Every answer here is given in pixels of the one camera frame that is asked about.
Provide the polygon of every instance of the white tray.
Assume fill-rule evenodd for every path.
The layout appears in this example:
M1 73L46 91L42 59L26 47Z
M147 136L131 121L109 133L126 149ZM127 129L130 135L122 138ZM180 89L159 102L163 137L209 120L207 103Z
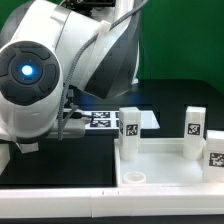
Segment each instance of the white tray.
M147 184L199 184L202 183L203 159L187 160L183 157L183 139L140 139L138 159L120 160L118 140L115 140L117 185L125 186L124 175L141 172Z

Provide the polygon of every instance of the blue light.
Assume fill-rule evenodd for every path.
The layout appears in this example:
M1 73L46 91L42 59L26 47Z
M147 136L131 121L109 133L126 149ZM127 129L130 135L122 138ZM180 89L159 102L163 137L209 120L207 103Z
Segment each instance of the blue light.
M33 74L33 68L30 65L24 65L22 67L22 73L25 76L30 76Z

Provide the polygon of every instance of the green wall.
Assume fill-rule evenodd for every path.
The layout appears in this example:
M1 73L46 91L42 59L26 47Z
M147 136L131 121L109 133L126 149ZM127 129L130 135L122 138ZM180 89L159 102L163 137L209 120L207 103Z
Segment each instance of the green wall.
M0 0L0 28L24 2ZM224 93L224 0L151 0L140 48L140 79L200 79Z

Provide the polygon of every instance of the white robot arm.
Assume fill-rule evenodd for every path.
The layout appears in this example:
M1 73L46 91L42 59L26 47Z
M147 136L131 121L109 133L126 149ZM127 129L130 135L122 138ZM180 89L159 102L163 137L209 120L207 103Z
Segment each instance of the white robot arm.
M77 6L91 2L114 7L94 9L89 17L35 0L5 23L0 34L2 139L33 143L47 135L57 117L62 120L69 85L100 98L130 87L138 68L138 12L147 1L73 0Z

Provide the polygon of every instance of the black surface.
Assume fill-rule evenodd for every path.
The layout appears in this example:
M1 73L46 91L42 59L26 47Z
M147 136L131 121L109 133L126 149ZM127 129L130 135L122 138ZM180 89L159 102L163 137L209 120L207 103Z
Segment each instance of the black surface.
M205 132L208 129L224 130L224 96L202 81L142 81L115 99L101 100L80 91L75 91L74 99L83 110L118 110L119 107L126 106L137 106L141 110L152 109L161 128L157 131L143 131L142 137L183 137L185 112L189 105L207 108ZM41 188L114 186L113 139L116 135L117 132L114 131L87 131L82 139L62 142L46 139L40 143L40 152L27 155L22 155L15 146L11 146L12 160L0 177L1 186L5 187L3 181L5 184L14 184L11 188L28 188L34 185ZM219 224L223 220L223 215L200 215L8 219L0 220L0 223Z
M1 189L115 186L113 138L43 140L38 152L21 154L10 145L10 162Z
M223 224L224 215L0 220L1 224Z

